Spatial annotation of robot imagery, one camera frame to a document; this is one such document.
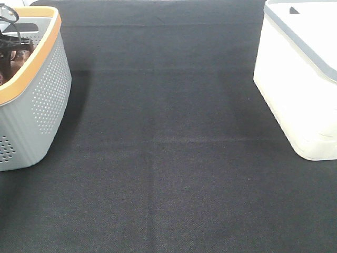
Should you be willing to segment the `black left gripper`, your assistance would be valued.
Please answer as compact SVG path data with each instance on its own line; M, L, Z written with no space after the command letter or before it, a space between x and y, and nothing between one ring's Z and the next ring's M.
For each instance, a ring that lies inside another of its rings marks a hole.
M19 51L32 53L34 46L30 38L21 38L1 35L1 60L13 61L18 57Z

